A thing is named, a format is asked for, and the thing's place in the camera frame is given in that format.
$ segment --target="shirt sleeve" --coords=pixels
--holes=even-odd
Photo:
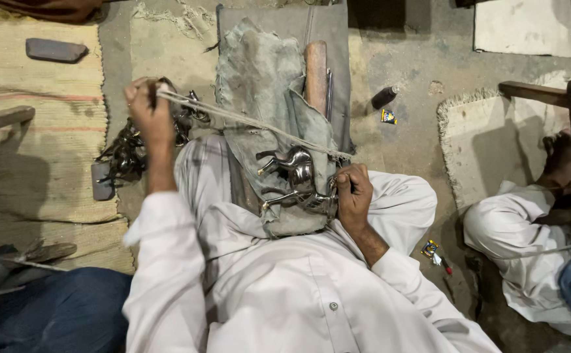
[[[186,202],[176,192],[149,195],[124,242],[139,242],[139,267],[122,308],[129,321],[126,351],[202,350],[204,258]]]
[[[423,276],[419,264],[391,247],[373,265],[372,271],[411,301],[459,352],[500,352],[477,323],[465,318]]]

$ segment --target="wooden handle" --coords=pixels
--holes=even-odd
[[[327,43],[311,42],[305,47],[305,100],[325,116],[327,111]]]

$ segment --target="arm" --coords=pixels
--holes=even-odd
[[[367,221],[373,185],[364,164],[337,173],[338,219],[368,266],[405,296],[460,352],[499,352],[477,323],[467,320],[418,268],[419,262],[388,246]]]
[[[168,101],[149,101],[154,82],[125,90],[149,156],[149,195],[124,237],[139,242],[139,268],[122,309],[129,321],[127,352],[198,351],[206,338],[201,274],[204,258],[186,202],[172,173],[174,132]]]

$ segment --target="string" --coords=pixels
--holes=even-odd
[[[329,155],[329,156],[332,156],[332,157],[335,157],[338,159],[350,160],[353,158],[353,156],[348,154],[348,153],[340,152],[336,149],[326,148],[326,147],[321,146],[319,144],[303,140],[303,139],[298,138],[296,136],[290,135],[285,131],[277,129],[276,127],[274,127],[270,124],[267,124],[263,121],[252,119],[250,117],[247,117],[247,116],[235,113],[235,112],[231,112],[229,110],[221,109],[221,108],[212,106],[210,104],[207,104],[205,102],[201,102],[200,100],[187,99],[187,97],[185,97],[183,95],[173,93],[170,91],[162,91],[162,90],[157,91],[157,96],[160,98],[170,100],[171,102],[181,104],[184,107],[197,109],[197,110],[200,110],[202,112],[205,112],[205,113],[208,113],[208,114],[211,114],[214,116],[223,117],[224,119],[234,121],[236,123],[242,123],[245,125],[258,127],[260,129],[270,130],[276,134],[280,134],[286,138],[289,138],[290,140],[292,140],[294,142],[297,142],[301,146],[305,146],[309,149],[313,149],[314,151],[318,151],[318,152],[324,153],[326,155]]]

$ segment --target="knee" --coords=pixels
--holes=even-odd
[[[66,272],[63,285],[98,315],[119,313],[131,289],[131,276],[111,269],[86,267]]]
[[[202,160],[209,155],[225,157],[227,152],[227,140],[225,136],[209,134],[195,138],[188,142],[176,159],[177,168],[187,167],[193,160]]]
[[[464,241],[467,244],[481,244],[490,236],[493,227],[498,223],[496,214],[488,200],[481,200],[469,207],[464,214]]]
[[[393,198],[400,197],[403,202],[413,202],[420,209],[435,211],[438,196],[425,179],[415,175],[386,174],[380,192]]]

